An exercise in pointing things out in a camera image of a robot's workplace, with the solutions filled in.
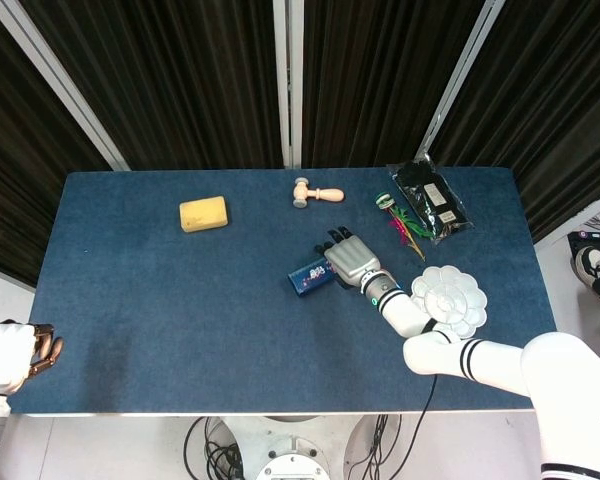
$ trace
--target snack package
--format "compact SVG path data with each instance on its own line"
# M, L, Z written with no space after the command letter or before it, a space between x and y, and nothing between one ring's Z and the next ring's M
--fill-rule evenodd
M437 245L449 235L473 227L464 205L427 156L387 165L393 180Z

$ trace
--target robotic hand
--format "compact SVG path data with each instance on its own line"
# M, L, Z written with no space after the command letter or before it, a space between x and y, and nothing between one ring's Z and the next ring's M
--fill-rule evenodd
M0 323L0 440L11 413L7 397L27 379L52 367L63 345L62 338L53 339L51 325Z
M411 370L530 397L540 427L541 478L600 479L600 358L584 342L558 332L540 335L524 349L461 340L411 301L362 240L345 227L329 234L336 243L316 249L407 339L403 354Z

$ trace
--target toy hammer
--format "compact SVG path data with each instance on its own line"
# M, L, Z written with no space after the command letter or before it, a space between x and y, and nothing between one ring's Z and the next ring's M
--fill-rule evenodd
M329 202L341 202L344 199L344 192L337 188L327 188L321 190L309 190L309 180L304 177L296 178L296 186L293 189L293 206L304 208L307 206L307 198L313 197L316 200L327 200Z

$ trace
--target white flower-shaped plate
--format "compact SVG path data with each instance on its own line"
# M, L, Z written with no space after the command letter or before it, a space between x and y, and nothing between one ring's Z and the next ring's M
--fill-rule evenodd
M487 321L487 296L475 278L456 267L428 267L411 283L411 300L460 338L470 338Z

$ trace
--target table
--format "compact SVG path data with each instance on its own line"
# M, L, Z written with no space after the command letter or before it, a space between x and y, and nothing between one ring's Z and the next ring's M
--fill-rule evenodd
M475 228L438 246L486 293L478 336L523 346L554 323L512 174L442 168ZM294 179L339 187L341 204L292 206ZM370 413L419 410L431 379L403 339L335 282L296 296L287 274L346 225L408 286L425 265L375 206L372 169L74 173L40 274L33 323L65 337L57 365L14 395L23 413ZM229 225L192 234L178 205L224 195ZM528 399L443 377L434 410L528 408Z

